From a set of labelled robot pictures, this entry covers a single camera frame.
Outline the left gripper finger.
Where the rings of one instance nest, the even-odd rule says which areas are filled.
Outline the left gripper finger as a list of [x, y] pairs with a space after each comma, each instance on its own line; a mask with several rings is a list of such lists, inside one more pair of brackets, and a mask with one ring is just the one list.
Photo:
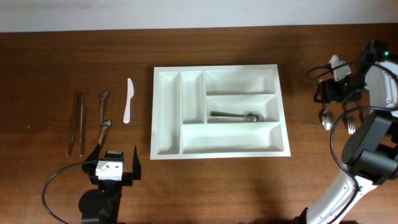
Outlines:
[[98, 161], [101, 150], [101, 144], [97, 144], [92, 153], [86, 158], [86, 162]]
[[133, 162], [132, 162], [132, 179], [141, 180], [141, 162], [137, 153], [137, 146], [134, 146]]

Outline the large metal spoon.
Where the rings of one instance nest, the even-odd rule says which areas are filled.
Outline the large metal spoon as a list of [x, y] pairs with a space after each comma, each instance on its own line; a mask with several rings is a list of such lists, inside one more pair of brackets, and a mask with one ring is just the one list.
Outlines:
[[226, 112], [220, 112], [220, 111], [210, 111], [209, 115], [217, 116], [217, 117], [242, 118], [243, 120], [249, 121], [249, 122], [261, 122], [264, 120], [264, 118], [261, 114], [253, 112], [253, 111], [247, 111], [242, 114], [226, 113]]
[[319, 118], [322, 126], [327, 130], [331, 130], [334, 125], [333, 113], [328, 109], [327, 104], [322, 104], [322, 109], [319, 112]]

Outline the metal fork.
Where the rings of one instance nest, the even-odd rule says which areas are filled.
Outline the metal fork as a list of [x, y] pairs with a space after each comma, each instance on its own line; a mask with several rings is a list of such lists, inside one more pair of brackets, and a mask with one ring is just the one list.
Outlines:
[[[357, 105], [357, 107], [362, 107], [361, 100], [358, 100], [358, 101], [356, 102], [356, 105]], [[366, 119], [366, 117], [367, 117], [367, 114], [366, 114], [363, 110], [360, 110], [360, 111], [359, 111], [359, 118], [360, 118], [360, 120], [361, 120], [362, 123], [364, 122], [364, 120]]]
[[345, 125], [348, 131], [348, 134], [354, 134], [356, 131], [355, 119], [352, 114], [347, 113], [345, 116]]

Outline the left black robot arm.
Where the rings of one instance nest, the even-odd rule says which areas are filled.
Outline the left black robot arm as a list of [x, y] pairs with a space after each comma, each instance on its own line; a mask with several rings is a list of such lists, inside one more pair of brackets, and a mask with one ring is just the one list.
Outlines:
[[141, 180], [137, 149], [134, 149], [132, 172], [123, 171], [123, 152], [107, 151], [100, 159], [100, 150], [101, 145], [97, 144], [82, 165], [82, 171], [97, 186], [80, 197], [78, 208], [82, 223], [117, 223], [123, 187], [131, 187], [135, 180]]

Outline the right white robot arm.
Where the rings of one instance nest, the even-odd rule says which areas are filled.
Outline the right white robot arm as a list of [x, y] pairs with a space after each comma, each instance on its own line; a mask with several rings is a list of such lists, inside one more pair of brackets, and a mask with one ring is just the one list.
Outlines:
[[[308, 82], [318, 82], [314, 102], [327, 105], [335, 101], [344, 106], [331, 127], [329, 143], [340, 172], [323, 197], [305, 208], [294, 223], [342, 223], [362, 197], [397, 178], [397, 147], [382, 143], [385, 137], [397, 142], [397, 56], [390, 53], [387, 42], [371, 40], [354, 62], [355, 73], [351, 64], [334, 55], [324, 66], [332, 79], [305, 77]], [[356, 107], [348, 109], [348, 103], [356, 103]], [[366, 110], [370, 113], [362, 116], [361, 126], [350, 134], [342, 156], [337, 157], [333, 141], [339, 122], [351, 119], [355, 111], [363, 114]]]

